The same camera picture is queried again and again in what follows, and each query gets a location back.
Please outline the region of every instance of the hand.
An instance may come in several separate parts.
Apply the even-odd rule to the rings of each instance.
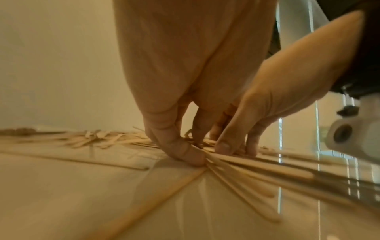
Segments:
[[[200,142],[265,58],[276,0],[114,0],[123,69],[145,131],[168,155],[203,165],[180,137],[190,102]]]
[[[213,126],[215,151],[232,154],[247,135],[245,151],[255,156],[270,124],[322,98],[349,67],[363,22],[362,12],[352,12],[264,61],[242,100]]]

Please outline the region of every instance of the beige wall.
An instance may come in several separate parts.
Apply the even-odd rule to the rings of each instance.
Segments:
[[[142,127],[122,74],[111,1],[3,0],[0,9],[0,127]],[[283,47],[308,34],[307,1],[281,0],[280,22]],[[340,105],[341,97],[332,94],[320,101],[320,124],[331,124]],[[185,130],[195,111],[192,105]],[[310,106],[283,119],[283,146],[310,149],[315,132]],[[279,145],[278,123],[262,144]]]

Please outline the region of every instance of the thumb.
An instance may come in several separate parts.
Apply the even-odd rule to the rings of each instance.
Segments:
[[[215,152],[231,155],[244,142],[250,129],[267,115],[270,94],[248,93],[227,125],[215,146]]]

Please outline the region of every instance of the skin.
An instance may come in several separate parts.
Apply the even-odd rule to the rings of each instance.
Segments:
[[[204,165],[181,139],[190,102],[200,142],[263,62],[276,0],[114,0],[124,74],[145,131],[168,155]]]
[[[344,15],[264,61],[241,101],[213,126],[215,151],[232,154],[247,135],[246,153],[255,156],[271,123],[325,96],[350,66],[364,20],[361,11]]]

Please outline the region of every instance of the human hand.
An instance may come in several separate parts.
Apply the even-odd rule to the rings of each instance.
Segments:
[[[232,154],[247,136],[245,151],[255,156],[270,124],[322,98],[349,67],[363,20],[361,12],[347,14],[264,61],[242,100],[211,129],[215,151]]]
[[[168,155],[203,165],[180,137],[190,102],[201,142],[265,58],[276,0],[114,0],[124,74],[145,131]]]

